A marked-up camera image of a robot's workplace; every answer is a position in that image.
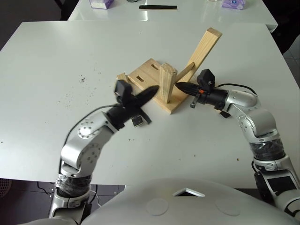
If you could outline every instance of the white table in background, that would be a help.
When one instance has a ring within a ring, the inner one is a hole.
[[[252,87],[298,172],[299,88],[265,25],[66,21],[22,23],[0,52],[0,176],[55,181],[66,134],[94,108],[115,102],[116,75],[149,58],[181,71],[208,27],[223,36],[196,74],[209,68],[219,84]],[[150,101],[144,110],[153,123],[127,122],[103,148],[92,182],[185,177],[255,188],[253,155],[237,121],[209,105],[191,109],[191,100],[173,115]]]
[[[140,10],[140,5],[177,5],[178,9]],[[134,3],[114,0],[106,10],[92,8],[89,0],[79,0],[69,20],[262,23],[270,32],[278,25],[262,0],[247,0],[243,10],[221,6],[221,0],[140,0]]]

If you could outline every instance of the purple tissue box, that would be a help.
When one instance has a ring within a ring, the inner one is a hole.
[[[245,6],[245,3],[246,3],[246,0],[224,0],[222,7],[243,9]]]
[[[113,0],[90,0],[92,8],[108,9]]]

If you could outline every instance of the wooden stick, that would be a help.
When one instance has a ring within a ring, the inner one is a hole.
[[[193,67],[195,63],[191,62],[188,66],[186,66],[176,77],[176,82],[177,83],[181,78],[183,78]]]
[[[192,62],[195,63],[195,66],[183,78],[181,78],[179,82],[188,82],[192,78],[221,36],[222,33],[213,28],[209,28],[205,32],[186,67],[188,67]]]
[[[129,82],[129,80],[127,79],[127,76],[125,75],[125,73],[117,75],[117,78],[118,78],[118,80],[124,80],[127,83]]]
[[[168,103],[171,98],[173,86],[176,81],[177,70],[168,63],[164,63],[159,68],[159,86],[161,91],[161,99],[164,103]]]

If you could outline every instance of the wooden structure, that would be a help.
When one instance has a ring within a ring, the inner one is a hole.
[[[160,90],[153,99],[171,114],[188,97],[187,94],[175,86],[175,83],[188,82],[192,78],[221,36],[222,33],[209,28],[196,47],[186,67],[179,74],[168,63],[160,65],[154,59],[149,59],[128,76],[124,73],[118,75],[118,79],[126,82],[130,81],[141,90],[149,86],[159,85]]]

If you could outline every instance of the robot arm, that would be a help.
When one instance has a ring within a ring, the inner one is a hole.
[[[215,77],[208,69],[200,73],[197,82],[199,85],[180,82],[176,86],[195,96],[192,108],[197,102],[214,105],[239,122],[254,155],[255,180],[262,199],[292,216],[300,213],[300,183],[284,152],[273,115],[261,107],[256,94],[215,88]]]
[[[75,127],[76,134],[66,141],[61,150],[60,171],[49,218],[80,224],[90,214],[86,204],[90,196],[90,182],[103,146],[130,118],[136,115],[148,118],[141,107],[157,90],[158,86],[152,86],[133,96],[130,84],[117,81],[115,94],[118,104],[106,113],[95,112],[79,122]]]

